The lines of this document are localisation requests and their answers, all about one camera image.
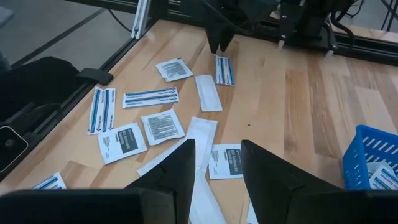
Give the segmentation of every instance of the white packet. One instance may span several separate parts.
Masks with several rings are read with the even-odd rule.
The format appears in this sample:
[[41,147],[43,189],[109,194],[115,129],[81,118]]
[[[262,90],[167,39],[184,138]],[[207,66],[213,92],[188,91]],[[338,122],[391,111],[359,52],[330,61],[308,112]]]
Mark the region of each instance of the white packet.
[[372,175],[379,169],[379,167],[383,165],[388,169],[392,174],[394,173],[394,170],[392,167],[386,163],[385,161],[382,162],[368,162],[366,166],[368,167],[368,177],[371,178]]
[[127,124],[98,135],[98,144],[105,164],[147,150],[137,123]]
[[213,77],[211,75],[199,75],[195,77],[195,81],[198,88],[201,110],[203,112],[222,111],[223,107],[218,97]]
[[193,75],[181,58],[159,63],[156,65],[156,68],[167,82],[187,78]]
[[149,145],[154,146],[166,140],[181,138],[185,132],[174,109],[141,117]]
[[243,178],[241,145],[213,145],[209,160],[210,179]]
[[398,178],[383,165],[372,175],[369,183],[374,190],[398,190]]
[[195,176],[189,219],[191,224],[226,224],[220,206],[204,175]]

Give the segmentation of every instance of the black object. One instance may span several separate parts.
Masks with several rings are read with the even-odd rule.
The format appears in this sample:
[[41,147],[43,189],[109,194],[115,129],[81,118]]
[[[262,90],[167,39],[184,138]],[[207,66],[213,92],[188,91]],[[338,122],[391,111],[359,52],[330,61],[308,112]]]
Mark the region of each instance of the black object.
[[88,78],[90,80],[95,80],[101,85],[109,84],[112,79],[113,75],[109,74],[108,72],[101,71],[99,69],[94,68],[85,68],[83,69],[77,77]]
[[[91,6],[106,7],[109,9],[135,13],[137,9],[138,0],[67,0],[83,4],[88,4]],[[298,4],[299,0],[284,1],[290,4]],[[166,11],[165,14],[161,15],[159,19],[165,19],[174,22],[180,22],[183,24],[190,24],[193,26],[204,27],[205,24],[202,21],[189,16],[184,13],[182,6],[178,1],[169,1],[168,5],[163,8]],[[264,21],[260,21],[256,24],[255,32],[241,32],[238,30],[236,33],[239,35],[245,35],[252,38],[267,40],[271,42],[278,42],[280,40],[279,35],[280,22],[273,18],[264,18]],[[378,40],[373,38],[355,36],[355,45],[350,47],[352,44],[352,39],[349,35],[340,34],[338,32],[333,32],[336,38],[337,49],[335,49],[335,54],[357,58],[361,60],[367,60],[370,62],[377,62],[386,65],[398,66],[398,43],[390,42],[385,40]],[[301,47],[311,50],[325,50],[319,48],[316,45],[308,45],[306,43],[297,42],[292,44],[296,47]],[[124,47],[123,52],[129,50],[130,45]]]
[[28,142],[9,126],[0,127],[0,175],[9,172],[9,167],[23,155]]
[[[280,40],[286,44],[300,42],[318,49],[335,51],[337,44],[330,23],[354,39],[353,33],[341,25],[339,19],[336,20],[336,12],[342,11],[341,16],[346,14],[353,1],[306,0],[300,6],[300,1],[282,0]],[[225,51],[235,32],[255,33],[258,23],[266,20],[278,4],[276,0],[185,0],[181,3],[181,10],[203,23],[211,52],[215,54],[218,46],[221,51]],[[245,26],[251,26],[251,29],[244,29]]]
[[69,62],[45,57],[0,73],[0,181],[96,83],[113,76],[86,68],[81,73]]
[[241,143],[243,177],[259,223],[378,223],[398,220],[398,192],[348,192],[251,141]]
[[195,140],[124,190],[21,190],[0,197],[3,223],[188,223]]

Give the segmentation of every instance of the blue plastic basket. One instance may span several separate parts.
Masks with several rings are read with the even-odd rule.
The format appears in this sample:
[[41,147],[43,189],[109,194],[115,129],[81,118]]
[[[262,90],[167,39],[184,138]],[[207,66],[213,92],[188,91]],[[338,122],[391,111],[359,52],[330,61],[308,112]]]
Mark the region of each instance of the blue plastic basket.
[[356,135],[343,156],[344,185],[348,190],[371,189],[367,162],[386,161],[398,173],[398,136],[370,128],[356,127]]

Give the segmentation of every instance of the wooden tabletop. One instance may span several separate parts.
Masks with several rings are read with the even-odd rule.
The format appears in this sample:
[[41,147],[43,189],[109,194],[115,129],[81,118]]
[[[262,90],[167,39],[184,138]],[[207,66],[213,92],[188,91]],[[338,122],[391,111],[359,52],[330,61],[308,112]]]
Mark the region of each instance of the wooden tabletop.
[[[110,71],[115,76],[115,127],[174,108],[186,131],[192,116],[218,121],[214,144],[250,139],[304,170],[342,186],[340,159],[358,124],[398,128],[398,68],[236,36],[227,51],[236,85],[217,86],[221,112],[201,112],[193,77],[166,83],[155,65],[181,57],[195,75],[214,74],[205,31],[159,21]],[[123,93],[176,86],[180,103],[122,109]],[[61,172],[68,188],[123,188],[136,170],[177,142],[104,165],[97,136],[87,135],[93,91],[0,183],[0,193],[30,188]],[[249,197],[243,179],[210,180],[228,223],[245,223]]]

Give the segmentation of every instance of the black cloth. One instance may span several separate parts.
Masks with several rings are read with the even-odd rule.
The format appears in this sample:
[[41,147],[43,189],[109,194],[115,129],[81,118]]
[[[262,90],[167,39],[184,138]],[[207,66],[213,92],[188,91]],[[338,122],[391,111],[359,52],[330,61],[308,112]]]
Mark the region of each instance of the black cloth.
[[5,121],[28,103],[36,106],[63,103],[82,83],[79,71],[53,57],[0,73],[0,121]]

